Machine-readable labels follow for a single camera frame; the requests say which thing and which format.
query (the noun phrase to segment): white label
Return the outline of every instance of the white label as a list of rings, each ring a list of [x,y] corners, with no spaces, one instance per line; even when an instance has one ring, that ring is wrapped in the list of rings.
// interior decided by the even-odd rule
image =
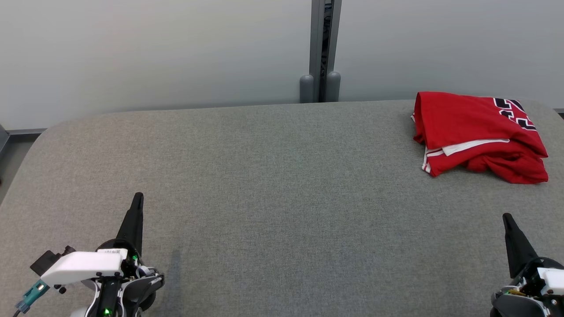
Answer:
[[[121,259],[125,260],[127,258],[127,249],[99,249],[99,253],[119,253]]]

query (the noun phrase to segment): gray table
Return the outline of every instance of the gray table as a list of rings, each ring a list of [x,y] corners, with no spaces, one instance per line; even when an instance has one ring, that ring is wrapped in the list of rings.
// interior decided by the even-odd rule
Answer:
[[[145,194],[144,260],[166,273],[152,316],[487,316],[509,282],[501,215],[564,261],[564,122],[523,102],[550,176],[432,178],[413,101],[116,113],[48,129],[0,207],[0,315],[45,250],[94,250]],[[90,291],[49,291],[66,316]]]

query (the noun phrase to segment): white partition panel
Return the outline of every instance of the white partition panel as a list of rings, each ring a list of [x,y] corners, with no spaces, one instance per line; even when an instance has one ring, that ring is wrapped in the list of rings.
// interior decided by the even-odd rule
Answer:
[[[136,109],[299,102],[311,2],[0,4],[0,124]]]
[[[564,108],[563,12],[560,0],[343,0],[340,100],[435,90]]]

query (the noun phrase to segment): cable connector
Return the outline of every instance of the cable connector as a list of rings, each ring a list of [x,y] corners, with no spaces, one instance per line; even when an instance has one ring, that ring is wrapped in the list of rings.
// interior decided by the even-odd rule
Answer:
[[[49,286],[44,281],[39,280],[24,294],[24,299],[17,303],[16,308],[24,314],[28,312],[31,305],[43,294],[47,293]]]

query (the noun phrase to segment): white robot part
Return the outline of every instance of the white robot part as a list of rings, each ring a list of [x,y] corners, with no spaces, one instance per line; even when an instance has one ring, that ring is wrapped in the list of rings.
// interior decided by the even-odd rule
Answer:
[[[546,284],[541,290],[542,294],[548,294],[548,290],[552,290],[551,294],[564,295],[564,270],[538,267],[537,271]]]
[[[124,260],[120,252],[73,252],[61,257],[51,268],[49,268],[41,279],[50,287],[54,285],[66,285],[82,280],[102,276],[114,276],[115,272],[120,275],[121,262]]]

